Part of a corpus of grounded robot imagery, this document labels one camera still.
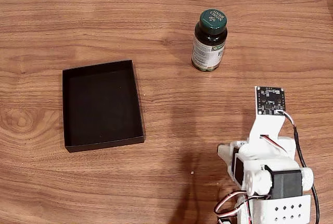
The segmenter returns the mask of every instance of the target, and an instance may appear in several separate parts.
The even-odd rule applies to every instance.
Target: dark glass bottle
[[[194,31],[194,67],[201,71],[212,71],[220,65],[228,35],[226,25],[226,16],[217,9],[208,9],[201,14]]]

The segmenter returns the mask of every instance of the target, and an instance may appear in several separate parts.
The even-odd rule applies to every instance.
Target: black cable
[[[300,146],[300,141],[298,139],[298,132],[297,132],[297,128],[294,125],[293,128],[293,136],[296,142],[296,149],[297,149],[297,153],[298,153],[298,157],[300,158],[301,164],[303,166],[303,168],[306,168],[306,163],[304,161],[303,155],[302,155],[302,151],[301,151],[301,146]],[[314,187],[314,184],[311,187],[312,190],[312,194],[313,194],[313,198],[314,198],[314,203],[316,206],[316,224],[319,224],[319,218],[320,218],[320,212],[319,212],[319,200],[318,200],[318,195],[316,192],[316,188]]]

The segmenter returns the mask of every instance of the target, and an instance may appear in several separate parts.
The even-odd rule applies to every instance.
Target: wire
[[[304,157],[302,155],[296,124],[295,124],[294,120],[292,119],[292,117],[287,112],[279,111],[279,113],[284,115],[285,117],[287,117],[287,119],[293,125],[293,136],[294,136],[294,139],[295,139],[295,142],[296,142],[296,150],[297,150],[297,153],[298,153],[298,157],[300,158],[300,162],[302,164],[302,167],[306,168],[307,166],[306,166]],[[311,190],[312,190],[314,203],[315,203],[315,206],[316,206],[316,224],[319,224],[319,218],[320,218],[319,200],[318,200],[318,195],[317,195],[316,188],[315,188],[314,184],[312,185]]]
[[[228,200],[230,200],[231,198],[233,198],[233,197],[235,197],[239,194],[246,195],[246,199],[244,201],[242,201],[237,207],[235,207],[232,210],[229,210],[229,211],[226,211],[226,212],[219,212],[220,208],[224,205],[224,203],[226,203]],[[238,211],[240,211],[240,208],[244,203],[246,203],[246,202],[248,202],[252,199],[262,199],[262,198],[266,198],[266,196],[247,197],[247,192],[246,191],[243,191],[243,190],[234,191],[234,192],[231,192],[231,193],[227,194],[219,203],[217,203],[217,205],[214,208],[214,213],[219,218],[235,217],[235,216],[237,216]]]
[[[223,212],[223,213],[219,212],[219,210],[224,205],[224,203],[226,203],[228,200],[230,200],[231,198],[233,198],[239,194],[246,194],[246,191],[238,190],[238,191],[231,192],[231,193],[227,194],[219,203],[217,203],[217,205],[214,208],[214,213],[216,214],[216,216],[222,218],[222,217],[234,217],[235,215],[237,215],[237,212],[240,210],[239,206],[235,207],[231,211],[227,211],[227,212]]]
[[[272,143],[273,145],[275,145],[277,148],[279,148],[280,150],[283,150],[284,152],[287,153],[287,151],[282,146],[280,146],[279,144],[277,144],[276,142],[274,142],[271,138],[268,137],[268,135],[261,135],[260,137],[266,139],[267,141],[269,141],[270,143]]]

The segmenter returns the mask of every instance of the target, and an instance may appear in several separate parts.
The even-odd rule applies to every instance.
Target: green bottle cap
[[[199,21],[200,28],[209,35],[221,34],[227,25],[227,17],[217,9],[205,10]]]

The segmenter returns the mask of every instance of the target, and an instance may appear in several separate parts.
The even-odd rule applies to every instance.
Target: red wire
[[[270,143],[272,143],[273,145],[277,146],[278,148],[281,148],[284,152],[287,153],[287,151],[281,147],[279,144],[277,144],[276,142],[274,142],[271,138],[269,138],[267,135],[261,135],[260,137],[265,138],[267,141],[269,141]]]

